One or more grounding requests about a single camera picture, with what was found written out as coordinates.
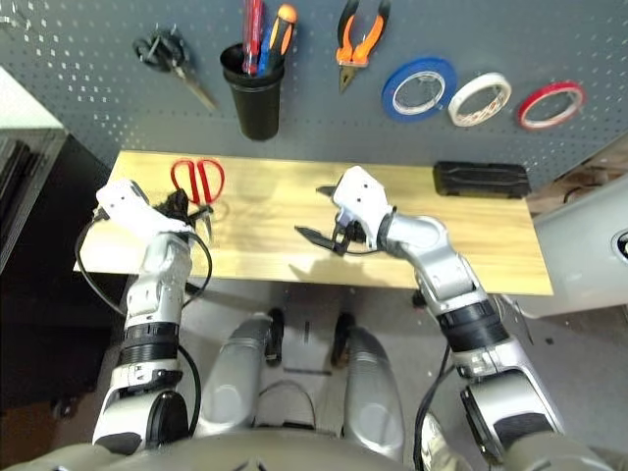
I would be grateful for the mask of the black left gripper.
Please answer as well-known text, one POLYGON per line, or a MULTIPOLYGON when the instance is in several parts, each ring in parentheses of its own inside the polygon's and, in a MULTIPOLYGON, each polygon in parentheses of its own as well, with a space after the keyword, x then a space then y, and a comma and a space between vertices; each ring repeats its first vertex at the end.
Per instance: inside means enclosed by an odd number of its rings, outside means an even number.
POLYGON ((206 243, 211 245, 213 243, 211 221, 213 208, 210 205, 195 204, 196 210, 189 212, 189 203, 189 198, 184 191, 175 191, 169 194, 164 202, 157 204, 156 210, 168 218, 182 221, 193 228, 196 227, 197 222, 200 222, 205 229, 206 243))

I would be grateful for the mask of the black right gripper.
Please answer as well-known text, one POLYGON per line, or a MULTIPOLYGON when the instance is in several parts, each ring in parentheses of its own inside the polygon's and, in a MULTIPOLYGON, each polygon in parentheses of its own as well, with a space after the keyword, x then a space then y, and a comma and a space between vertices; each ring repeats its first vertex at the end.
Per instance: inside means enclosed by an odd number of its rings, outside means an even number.
MULTIPOLYGON (((326 196, 333 196, 336 188, 335 185, 322 185, 318 186, 316 191, 326 196)), ((336 216, 333 239, 311 228, 295 226, 294 229, 309 242, 327 250, 333 250, 336 255, 370 255, 373 253, 372 249, 349 249, 352 243, 365 245, 366 234, 357 221, 348 220, 341 215, 336 216)))

